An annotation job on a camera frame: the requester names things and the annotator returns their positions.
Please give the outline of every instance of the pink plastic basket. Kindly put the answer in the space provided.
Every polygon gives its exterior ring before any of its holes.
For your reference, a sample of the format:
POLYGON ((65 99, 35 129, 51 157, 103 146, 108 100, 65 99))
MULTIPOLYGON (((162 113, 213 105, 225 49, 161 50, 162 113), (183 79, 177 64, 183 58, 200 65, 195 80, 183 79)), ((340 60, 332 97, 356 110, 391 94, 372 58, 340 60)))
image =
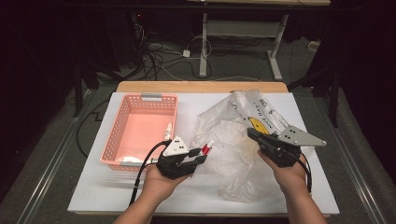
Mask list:
MULTIPOLYGON (((173 138, 177 96, 160 93, 126 93, 100 161, 114 170, 138 171, 149 151, 164 140, 168 124, 173 138)), ((159 158, 163 147, 151 155, 159 158)))

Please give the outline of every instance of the basket handle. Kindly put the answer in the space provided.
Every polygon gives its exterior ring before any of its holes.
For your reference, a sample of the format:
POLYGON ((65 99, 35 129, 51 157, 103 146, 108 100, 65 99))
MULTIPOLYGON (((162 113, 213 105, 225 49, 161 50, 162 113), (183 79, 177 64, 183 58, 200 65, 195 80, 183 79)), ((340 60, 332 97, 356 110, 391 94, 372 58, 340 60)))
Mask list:
POLYGON ((163 95, 157 92, 144 92, 141 94, 142 101, 162 101, 163 95))
POLYGON ((140 167, 142 166, 142 162, 133 162, 133 161, 121 161, 120 166, 134 166, 140 167))

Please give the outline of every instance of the clear plastic bag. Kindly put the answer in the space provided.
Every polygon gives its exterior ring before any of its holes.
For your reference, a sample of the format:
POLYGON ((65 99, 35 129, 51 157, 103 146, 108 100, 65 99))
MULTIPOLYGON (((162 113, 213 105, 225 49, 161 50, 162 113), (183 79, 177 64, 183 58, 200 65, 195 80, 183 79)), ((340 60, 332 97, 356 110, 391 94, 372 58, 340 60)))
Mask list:
POLYGON ((257 155, 258 145, 247 128, 280 133, 289 124, 257 91, 236 91, 198 116, 191 148, 215 141, 206 162, 195 174, 222 176, 219 196, 255 203, 279 190, 272 169, 257 155))

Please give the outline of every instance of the white table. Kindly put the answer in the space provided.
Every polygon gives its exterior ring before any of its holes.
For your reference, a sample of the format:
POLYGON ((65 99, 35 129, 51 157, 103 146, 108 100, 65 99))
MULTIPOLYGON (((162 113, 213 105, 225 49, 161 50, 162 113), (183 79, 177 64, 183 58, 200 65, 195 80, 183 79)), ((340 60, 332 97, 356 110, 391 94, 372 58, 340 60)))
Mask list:
MULTIPOLYGON (((114 171, 99 161, 123 94, 122 92, 113 93, 67 209, 69 212, 119 214, 129 204, 136 173, 114 171)), ((175 134, 189 143, 197 116, 224 99, 229 93, 178 93, 177 95, 178 111, 175 134)), ((302 117, 291 93, 266 93, 266 95, 274 108, 288 122, 305 130, 302 117)), ((314 201, 323 214, 339 214, 317 154, 314 152, 308 157, 308 160, 312 168, 314 201)), ((195 175, 177 187, 173 195, 157 208, 156 215, 273 217, 287 214, 285 199, 280 191, 257 203, 236 203, 218 197, 218 184, 219 179, 214 175, 195 175)))

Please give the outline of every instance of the forearm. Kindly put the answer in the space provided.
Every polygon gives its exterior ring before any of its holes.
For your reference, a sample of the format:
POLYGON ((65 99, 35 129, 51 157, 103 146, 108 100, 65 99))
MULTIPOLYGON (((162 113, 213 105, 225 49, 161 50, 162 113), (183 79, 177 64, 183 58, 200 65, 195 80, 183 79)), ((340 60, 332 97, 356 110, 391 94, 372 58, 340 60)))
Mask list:
POLYGON ((160 202, 139 197, 113 224, 149 224, 160 202))
POLYGON ((290 224, 327 223, 308 193, 285 194, 290 224))

